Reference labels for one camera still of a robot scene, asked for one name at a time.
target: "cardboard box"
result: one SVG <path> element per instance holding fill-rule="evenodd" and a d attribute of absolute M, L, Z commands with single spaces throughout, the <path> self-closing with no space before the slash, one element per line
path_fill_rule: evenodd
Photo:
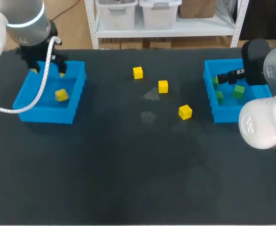
<path fill-rule="evenodd" d="M 121 39 L 115 38 L 115 39 L 101 39 L 99 42 L 99 48 L 100 49 L 120 49 Z"/>
<path fill-rule="evenodd" d="M 217 0 L 182 0 L 179 6 L 180 18 L 213 17 Z"/>
<path fill-rule="evenodd" d="M 120 49 L 142 49 L 143 39 L 142 38 L 124 38 L 121 39 Z"/>
<path fill-rule="evenodd" d="M 150 48 L 171 48 L 171 38 L 151 38 Z"/>

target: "white storage box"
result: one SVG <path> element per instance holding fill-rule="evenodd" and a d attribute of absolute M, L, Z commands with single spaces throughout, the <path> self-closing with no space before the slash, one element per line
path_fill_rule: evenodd
<path fill-rule="evenodd" d="M 105 29 L 109 31 L 133 29 L 137 4 L 138 0 L 96 0 Z"/>
<path fill-rule="evenodd" d="M 146 30 L 171 29 L 176 22 L 178 6 L 182 0 L 139 0 L 143 8 Z"/>

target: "white shelf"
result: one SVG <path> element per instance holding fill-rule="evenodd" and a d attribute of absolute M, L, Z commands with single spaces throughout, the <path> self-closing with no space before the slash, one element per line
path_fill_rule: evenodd
<path fill-rule="evenodd" d="M 172 29 L 147 31 L 144 29 L 142 8 L 136 7 L 135 28 L 125 31 L 106 31 L 101 15 L 98 15 L 96 36 L 98 38 L 144 38 L 144 37 L 188 37 L 188 36 L 220 36 L 233 35 L 235 23 L 229 16 L 222 0 L 218 0 L 213 18 L 180 19 Z"/>

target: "white cable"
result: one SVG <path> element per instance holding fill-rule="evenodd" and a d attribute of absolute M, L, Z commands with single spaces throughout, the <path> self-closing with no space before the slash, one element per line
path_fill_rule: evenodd
<path fill-rule="evenodd" d="M 28 111 L 36 105 L 36 103 L 39 101 L 40 97 L 42 96 L 42 93 L 43 93 L 45 85 L 46 85 L 54 42 L 59 44 L 59 43 L 61 43 L 61 40 L 59 37 L 53 36 L 49 42 L 47 56 L 46 56 L 46 62 L 45 62 L 44 75 L 42 78 L 40 89 L 39 89 L 38 94 L 36 95 L 35 99 L 28 106 L 23 107 L 21 109 L 17 109 L 17 110 L 10 110 L 10 109 L 5 109 L 5 108 L 0 107 L 0 112 L 17 114 L 17 113 L 22 113 L 22 112 Z"/>

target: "shelf leg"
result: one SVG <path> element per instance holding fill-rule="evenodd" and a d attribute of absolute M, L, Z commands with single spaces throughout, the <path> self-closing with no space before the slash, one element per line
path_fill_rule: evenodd
<path fill-rule="evenodd" d="M 94 0 L 85 0 L 86 5 L 86 11 L 87 11 L 87 17 L 90 27 L 90 34 L 91 34 L 91 40 L 93 49 L 99 49 L 98 46 L 98 37 L 96 36 L 97 26 L 95 21 L 95 14 L 94 14 Z"/>
<path fill-rule="evenodd" d="M 235 31 L 234 31 L 234 35 L 232 36 L 230 48 L 235 48 L 238 45 L 238 41 L 240 39 L 241 30 L 246 16 L 249 0 L 241 0 L 240 2 L 241 4 L 237 14 Z"/>

